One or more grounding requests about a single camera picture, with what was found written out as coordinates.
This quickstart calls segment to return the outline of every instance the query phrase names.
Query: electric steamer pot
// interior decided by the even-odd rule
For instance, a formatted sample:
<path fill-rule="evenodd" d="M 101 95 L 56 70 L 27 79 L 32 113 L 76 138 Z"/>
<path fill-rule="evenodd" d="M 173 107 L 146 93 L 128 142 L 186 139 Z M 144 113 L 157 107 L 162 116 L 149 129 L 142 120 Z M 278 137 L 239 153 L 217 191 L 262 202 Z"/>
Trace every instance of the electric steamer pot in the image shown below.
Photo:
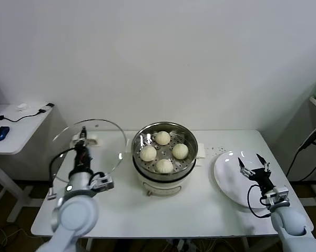
<path fill-rule="evenodd" d="M 170 134 L 171 140 L 167 145 L 159 145 L 155 142 L 155 136 L 159 131 Z M 176 159 L 172 150 L 178 143 L 188 147 L 188 156 L 183 160 Z M 151 162 L 140 159 L 140 151 L 143 147 L 151 145 L 157 151 L 156 158 Z M 194 135 L 185 127 L 173 122 L 157 122 L 141 129 L 132 141 L 132 159 L 138 173 L 144 178 L 155 183 L 174 183 L 184 179 L 193 170 L 198 152 L 198 143 Z M 168 159 L 172 162 L 172 173 L 159 173 L 155 167 L 159 160 Z"/>

